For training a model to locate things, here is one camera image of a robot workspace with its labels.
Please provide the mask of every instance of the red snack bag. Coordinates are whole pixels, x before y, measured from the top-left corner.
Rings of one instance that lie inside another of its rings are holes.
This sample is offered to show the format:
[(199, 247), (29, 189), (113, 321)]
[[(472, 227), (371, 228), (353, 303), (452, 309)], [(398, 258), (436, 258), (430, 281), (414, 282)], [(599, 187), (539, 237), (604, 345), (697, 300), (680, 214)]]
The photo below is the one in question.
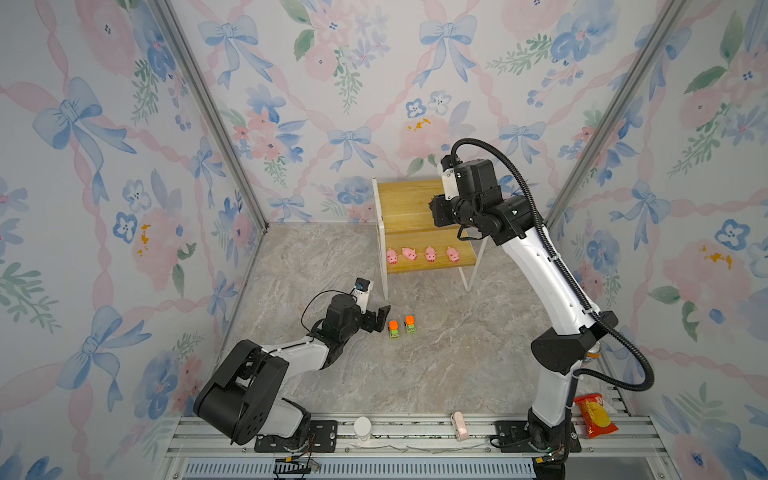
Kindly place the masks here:
[(579, 397), (574, 402), (581, 409), (590, 439), (604, 433), (616, 432), (619, 429), (603, 408), (603, 396), (599, 393)]

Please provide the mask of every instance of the floral wallpaper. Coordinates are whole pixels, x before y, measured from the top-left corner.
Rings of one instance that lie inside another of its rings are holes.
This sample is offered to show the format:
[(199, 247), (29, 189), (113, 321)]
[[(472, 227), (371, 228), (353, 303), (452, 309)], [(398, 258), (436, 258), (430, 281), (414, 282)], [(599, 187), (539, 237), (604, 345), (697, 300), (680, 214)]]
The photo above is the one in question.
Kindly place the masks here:
[[(470, 135), (506, 151), (546, 210), (637, 55), (635, 33), (664, 4), (170, 3), (261, 209), (279, 222), (372, 220), (371, 177), (434, 176)], [(501, 165), (498, 176), (516, 193)]]
[(152, 478), (260, 230), (145, 3), (0, 31), (0, 478)]
[(768, 478), (767, 112), (768, 2), (693, 0), (557, 225), (686, 480)]

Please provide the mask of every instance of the white bottle cap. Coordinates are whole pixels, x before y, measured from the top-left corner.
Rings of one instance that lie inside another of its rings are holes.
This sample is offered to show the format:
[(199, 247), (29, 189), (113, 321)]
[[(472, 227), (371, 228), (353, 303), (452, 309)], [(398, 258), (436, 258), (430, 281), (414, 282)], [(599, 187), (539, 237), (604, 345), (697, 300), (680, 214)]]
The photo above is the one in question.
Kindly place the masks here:
[(363, 441), (371, 438), (371, 421), (367, 417), (359, 417), (355, 420), (355, 435)]

